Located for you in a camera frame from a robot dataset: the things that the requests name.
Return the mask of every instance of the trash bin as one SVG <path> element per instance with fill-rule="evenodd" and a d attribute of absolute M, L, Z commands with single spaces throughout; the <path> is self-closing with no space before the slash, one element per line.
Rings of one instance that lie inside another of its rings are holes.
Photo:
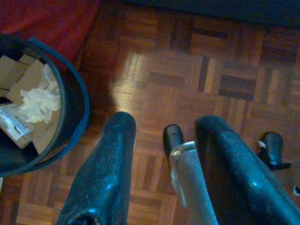
<path fill-rule="evenodd" d="M 90 114 L 90 101 L 86 86 L 70 62 L 34 38 L 24 41 L 14 36 L 0 35 L 0 57 L 6 55 L 19 60 L 23 54 L 50 66 L 60 89 L 60 118 L 54 136 L 41 154 L 38 154 L 32 143 L 21 150 L 1 132 L 0 177 L 42 168 L 67 154 L 80 140 L 87 127 Z M 50 55 L 51 58 L 55 57 L 65 64 L 71 73 L 62 75 L 49 57 Z M 50 152 L 62 144 L 66 144 L 66 147 L 49 157 Z"/>

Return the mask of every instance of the black rubber tip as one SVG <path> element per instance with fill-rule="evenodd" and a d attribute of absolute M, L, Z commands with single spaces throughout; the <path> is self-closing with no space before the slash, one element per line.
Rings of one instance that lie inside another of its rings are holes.
<path fill-rule="evenodd" d="M 184 143 L 183 134 L 179 126 L 172 124 L 165 128 L 164 130 L 164 149 L 165 155 L 169 160 L 171 151 L 178 145 Z"/>

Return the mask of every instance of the wooden floor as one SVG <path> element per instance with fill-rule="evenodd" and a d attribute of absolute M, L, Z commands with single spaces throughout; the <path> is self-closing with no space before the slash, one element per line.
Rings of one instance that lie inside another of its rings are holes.
<path fill-rule="evenodd" d="M 76 59 L 92 102 L 91 124 L 62 160 L 4 179 L 0 224 L 55 224 L 76 172 L 116 111 L 137 122 L 130 225 L 183 225 L 164 157 L 165 126 L 219 115 L 256 151 L 284 138 L 284 161 L 300 157 L 300 31 L 104 1 Z"/>

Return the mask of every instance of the plastic bag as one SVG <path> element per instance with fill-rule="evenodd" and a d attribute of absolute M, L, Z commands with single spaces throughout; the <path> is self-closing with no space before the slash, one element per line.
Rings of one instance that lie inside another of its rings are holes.
<path fill-rule="evenodd" d="M 48 64 L 43 68 L 39 87 L 30 91 L 21 90 L 21 96 L 24 103 L 18 113 L 26 122 L 44 120 L 48 123 L 51 120 L 52 112 L 60 109 L 60 89 Z"/>

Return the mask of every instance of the printed label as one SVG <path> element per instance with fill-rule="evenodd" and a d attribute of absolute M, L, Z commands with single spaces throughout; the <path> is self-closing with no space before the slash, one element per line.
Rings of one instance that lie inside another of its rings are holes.
<path fill-rule="evenodd" d="M 16 114 L 18 106 L 14 103 L 0 106 L 0 125 L 15 139 L 18 140 L 33 131 L 27 122 Z"/>

